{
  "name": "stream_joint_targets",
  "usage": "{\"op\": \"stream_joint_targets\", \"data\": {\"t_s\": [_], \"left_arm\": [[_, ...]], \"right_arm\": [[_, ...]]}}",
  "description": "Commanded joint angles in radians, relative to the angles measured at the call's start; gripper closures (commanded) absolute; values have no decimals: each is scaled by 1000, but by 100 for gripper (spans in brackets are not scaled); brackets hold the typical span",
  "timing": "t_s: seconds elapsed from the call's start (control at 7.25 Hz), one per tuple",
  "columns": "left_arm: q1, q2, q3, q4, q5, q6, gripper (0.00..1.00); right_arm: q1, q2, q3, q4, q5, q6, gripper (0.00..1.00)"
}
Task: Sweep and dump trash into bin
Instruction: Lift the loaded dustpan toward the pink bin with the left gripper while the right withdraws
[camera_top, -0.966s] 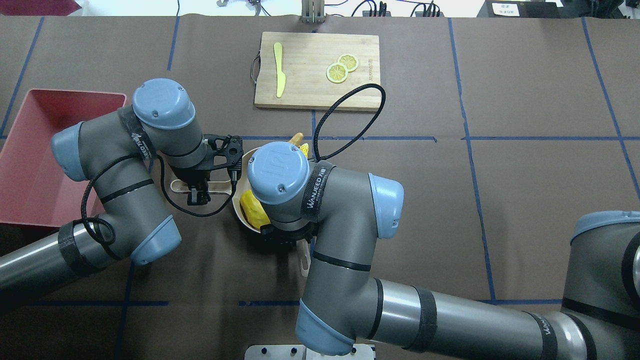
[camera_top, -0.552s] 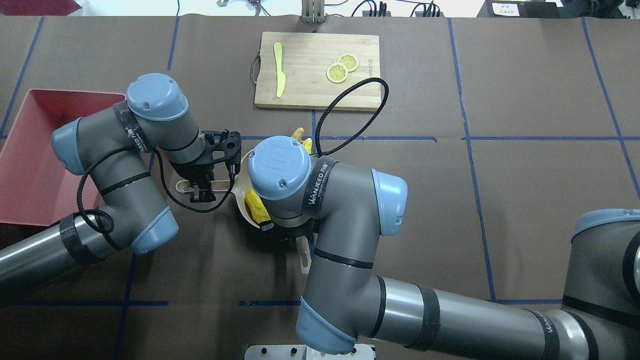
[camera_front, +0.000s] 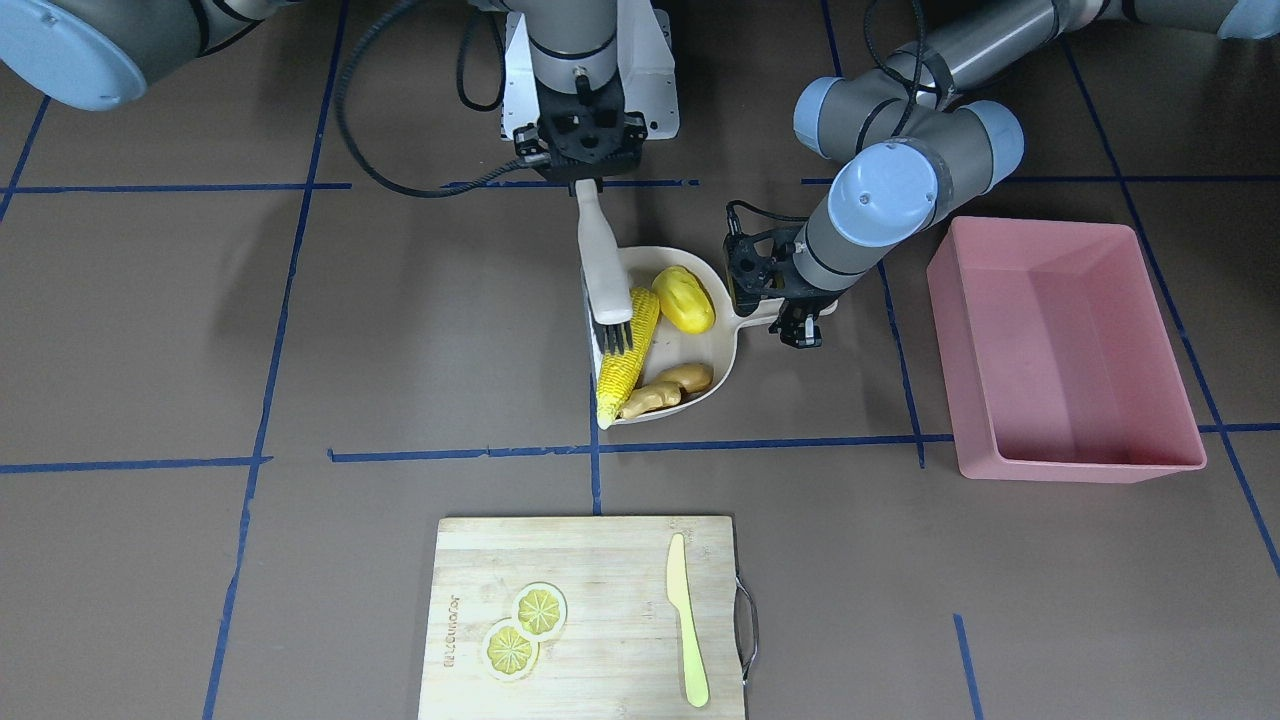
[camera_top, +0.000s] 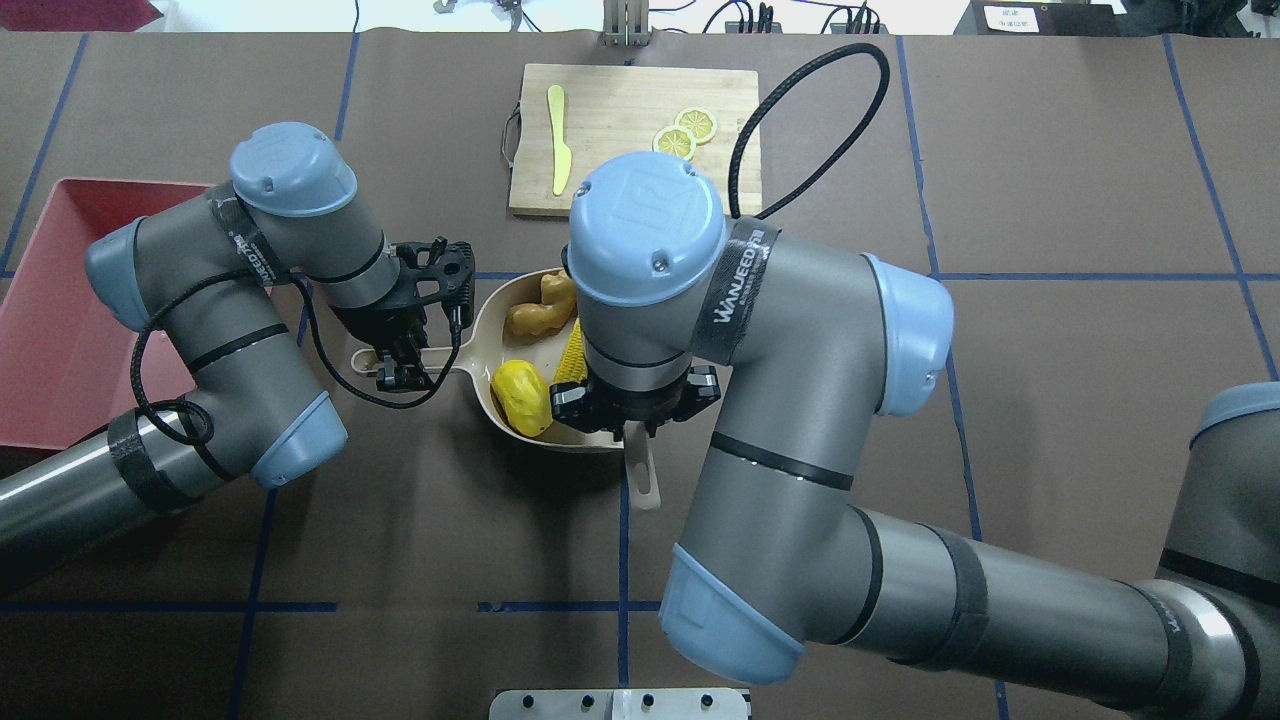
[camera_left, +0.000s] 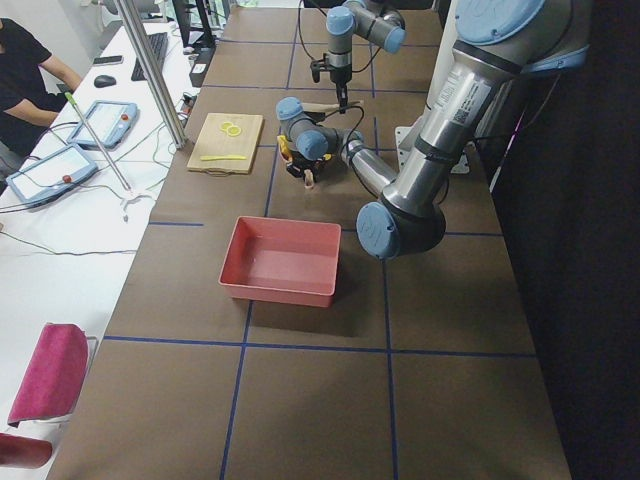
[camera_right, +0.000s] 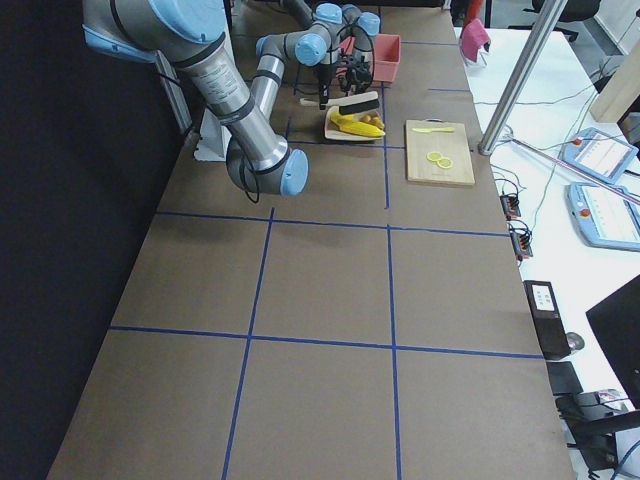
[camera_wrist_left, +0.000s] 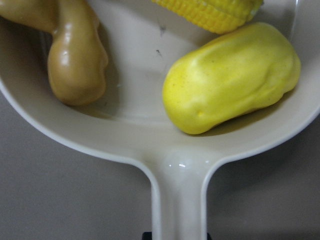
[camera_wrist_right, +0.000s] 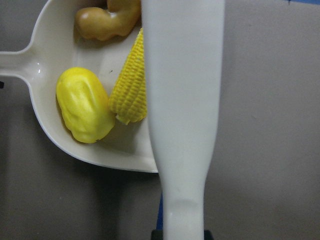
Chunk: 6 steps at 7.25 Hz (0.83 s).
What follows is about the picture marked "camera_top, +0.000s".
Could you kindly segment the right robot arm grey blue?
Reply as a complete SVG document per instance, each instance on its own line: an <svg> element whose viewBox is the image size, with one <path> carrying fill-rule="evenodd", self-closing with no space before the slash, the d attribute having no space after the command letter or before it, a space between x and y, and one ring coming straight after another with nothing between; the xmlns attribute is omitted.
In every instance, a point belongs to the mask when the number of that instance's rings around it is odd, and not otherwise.
<svg viewBox="0 0 1280 720"><path fill-rule="evenodd" d="M1277 383L1204 410L1158 570L1129 584L855 507L874 416L929 398L954 337L929 277L724 214L692 164L631 152L576 190L564 268L588 380L558 421L718 419L660 601L733 682L810 643L1088 698L1143 719L1277 716Z"/></svg>

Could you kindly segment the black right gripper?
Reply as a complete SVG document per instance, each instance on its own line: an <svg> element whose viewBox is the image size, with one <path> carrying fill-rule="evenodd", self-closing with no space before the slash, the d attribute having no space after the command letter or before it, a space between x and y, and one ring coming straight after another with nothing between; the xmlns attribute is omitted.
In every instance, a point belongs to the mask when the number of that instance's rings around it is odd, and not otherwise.
<svg viewBox="0 0 1280 720"><path fill-rule="evenodd" d="M653 437L668 421L686 421L722 398L717 368L691 365L682 378L658 389L621 389L589 372L584 383L549 389L552 418L582 433L608 430L621 441L625 424L639 421Z"/></svg>

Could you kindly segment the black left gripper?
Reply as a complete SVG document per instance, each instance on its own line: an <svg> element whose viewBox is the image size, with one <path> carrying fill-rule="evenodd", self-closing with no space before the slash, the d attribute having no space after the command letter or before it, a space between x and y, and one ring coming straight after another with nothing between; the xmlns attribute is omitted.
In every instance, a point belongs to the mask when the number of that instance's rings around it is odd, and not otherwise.
<svg viewBox="0 0 1280 720"><path fill-rule="evenodd" d="M422 364L428 347L426 309L438 305L449 323L451 342L474 323L474 249L436 238L397 243L387 255L390 286L370 304L332 310L343 327L378 355L376 386L383 392L424 392L431 386Z"/></svg>

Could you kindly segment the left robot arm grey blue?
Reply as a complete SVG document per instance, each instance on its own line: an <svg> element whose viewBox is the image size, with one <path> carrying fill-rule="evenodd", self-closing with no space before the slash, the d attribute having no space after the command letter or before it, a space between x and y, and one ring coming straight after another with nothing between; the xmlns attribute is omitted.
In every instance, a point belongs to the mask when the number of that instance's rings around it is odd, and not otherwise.
<svg viewBox="0 0 1280 720"><path fill-rule="evenodd" d="M378 392L425 404L426 310L448 320L445 369L474 322L466 242L390 243L337 145L302 122L256 129L228 181L95 241L84 269L136 334L134 406L51 459L3 480L3 593L105 541L180 515L242 477L273 489L346 446L347 430L268 288L291 284L307 316L324 301L375 354Z"/></svg>

